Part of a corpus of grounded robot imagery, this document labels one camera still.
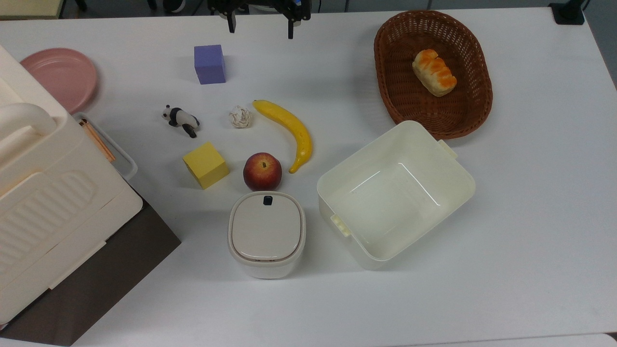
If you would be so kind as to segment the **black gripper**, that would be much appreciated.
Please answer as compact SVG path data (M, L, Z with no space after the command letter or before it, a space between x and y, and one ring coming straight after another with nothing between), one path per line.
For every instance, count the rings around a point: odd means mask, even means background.
M251 6L271 7L283 14L287 20L287 37L292 40L295 36L295 23L311 19L310 0L208 0L207 8L211 14L219 13L227 20L229 32L236 31L236 15L234 11L245 4Z

